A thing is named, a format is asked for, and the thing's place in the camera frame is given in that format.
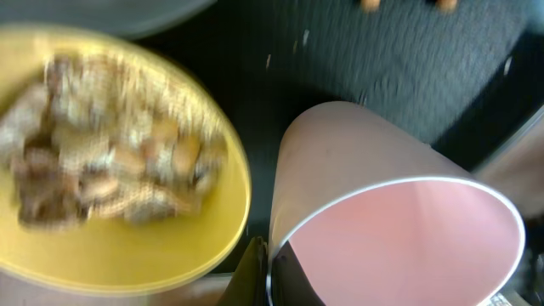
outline bowl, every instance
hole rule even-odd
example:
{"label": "bowl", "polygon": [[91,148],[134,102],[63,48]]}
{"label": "bowl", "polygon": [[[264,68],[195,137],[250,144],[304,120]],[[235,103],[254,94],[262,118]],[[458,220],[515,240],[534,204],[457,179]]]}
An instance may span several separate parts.
{"label": "bowl", "polygon": [[91,219],[66,232],[29,231],[18,225],[14,182],[0,172],[0,269],[38,283],[78,292],[141,294],[188,283],[213,269],[233,249],[249,212],[247,159],[236,131],[206,91],[186,72],[115,38],[49,25],[0,28],[0,109],[43,71],[58,52],[107,52],[169,78],[224,134],[228,162],[217,186],[193,218],[133,226]]}

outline food in bowl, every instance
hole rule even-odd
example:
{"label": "food in bowl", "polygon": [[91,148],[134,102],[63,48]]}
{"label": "food in bowl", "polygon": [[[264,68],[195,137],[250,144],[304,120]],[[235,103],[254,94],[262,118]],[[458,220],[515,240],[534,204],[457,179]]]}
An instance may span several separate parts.
{"label": "food in bowl", "polygon": [[57,54],[45,64],[0,121],[0,161],[17,185],[21,225],[199,213],[226,143],[156,79],[107,54]]}

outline white speck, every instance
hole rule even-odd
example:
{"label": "white speck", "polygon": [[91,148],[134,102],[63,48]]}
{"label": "white speck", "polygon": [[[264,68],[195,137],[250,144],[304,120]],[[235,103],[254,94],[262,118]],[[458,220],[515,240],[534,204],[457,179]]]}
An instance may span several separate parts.
{"label": "white speck", "polygon": [[303,46],[306,46],[306,43],[308,43],[308,36],[309,36],[309,31],[308,31],[308,30],[304,30]]}
{"label": "white speck", "polygon": [[512,64],[512,56],[510,56],[508,59],[507,59],[507,62],[504,63],[504,75],[507,75],[508,72],[510,71],[510,65]]}

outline black mat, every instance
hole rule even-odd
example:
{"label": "black mat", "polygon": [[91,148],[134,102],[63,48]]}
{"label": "black mat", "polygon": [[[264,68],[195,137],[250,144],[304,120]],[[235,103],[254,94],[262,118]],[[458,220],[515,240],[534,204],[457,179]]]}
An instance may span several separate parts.
{"label": "black mat", "polygon": [[275,163],[289,123],[312,105],[366,105],[433,143],[470,105],[524,29],[521,1],[218,0],[140,41],[199,78],[235,125],[252,171],[248,235],[217,272],[234,270],[250,237],[268,236]]}

